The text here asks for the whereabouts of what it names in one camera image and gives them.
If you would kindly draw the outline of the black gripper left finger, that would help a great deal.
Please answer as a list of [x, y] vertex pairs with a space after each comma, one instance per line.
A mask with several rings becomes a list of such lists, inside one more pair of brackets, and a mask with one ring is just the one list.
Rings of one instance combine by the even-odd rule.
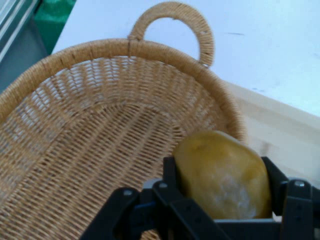
[[151, 188], [115, 189], [80, 236], [82, 240], [139, 240], [154, 230], [162, 240], [228, 240], [229, 236], [178, 189], [175, 159], [163, 159]]

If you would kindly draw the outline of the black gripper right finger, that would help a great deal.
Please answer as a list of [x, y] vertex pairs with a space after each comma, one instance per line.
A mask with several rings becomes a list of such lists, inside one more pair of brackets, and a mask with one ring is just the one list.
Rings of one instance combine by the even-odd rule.
[[289, 179], [263, 156], [271, 192], [272, 211], [281, 216], [280, 240], [314, 240], [320, 227], [320, 190], [300, 178]]

